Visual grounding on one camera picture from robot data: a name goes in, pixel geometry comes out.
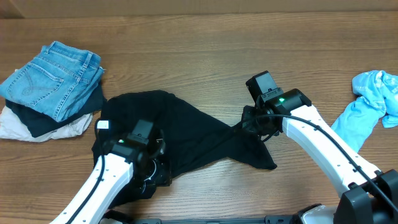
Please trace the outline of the black t-shirt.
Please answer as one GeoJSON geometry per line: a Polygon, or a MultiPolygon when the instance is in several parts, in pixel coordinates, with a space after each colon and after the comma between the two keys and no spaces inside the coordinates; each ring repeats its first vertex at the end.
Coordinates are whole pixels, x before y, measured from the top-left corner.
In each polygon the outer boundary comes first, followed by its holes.
{"type": "Polygon", "coordinates": [[[169,185],[180,174],[225,157],[257,169],[277,167],[258,136],[228,126],[166,91],[114,97],[103,105],[101,118],[109,120],[111,128],[100,131],[100,139],[92,147],[95,159],[105,141],[131,132],[140,119],[162,130],[165,141],[165,152],[159,157],[160,173],[146,183],[130,181],[111,202],[112,207],[149,199],[160,184],[169,185]]]}

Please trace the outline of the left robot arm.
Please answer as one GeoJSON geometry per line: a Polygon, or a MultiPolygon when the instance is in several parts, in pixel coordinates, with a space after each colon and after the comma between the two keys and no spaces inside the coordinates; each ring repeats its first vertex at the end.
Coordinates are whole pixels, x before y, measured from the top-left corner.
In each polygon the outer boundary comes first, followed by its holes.
{"type": "Polygon", "coordinates": [[[106,154],[99,156],[89,178],[51,224],[99,223],[125,186],[130,184],[135,194],[144,196],[172,183],[160,137],[128,134],[106,141],[103,149],[106,154]]]}

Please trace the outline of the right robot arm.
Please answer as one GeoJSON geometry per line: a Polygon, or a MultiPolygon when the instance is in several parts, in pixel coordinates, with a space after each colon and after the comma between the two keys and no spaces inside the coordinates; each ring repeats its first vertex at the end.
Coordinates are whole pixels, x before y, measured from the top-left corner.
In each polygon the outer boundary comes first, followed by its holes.
{"type": "Polygon", "coordinates": [[[397,224],[397,171],[382,172],[359,156],[324,122],[298,89],[250,92],[242,127],[267,138],[284,133],[299,144],[329,178],[340,198],[336,207],[309,206],[291,223],[397,224]]]}

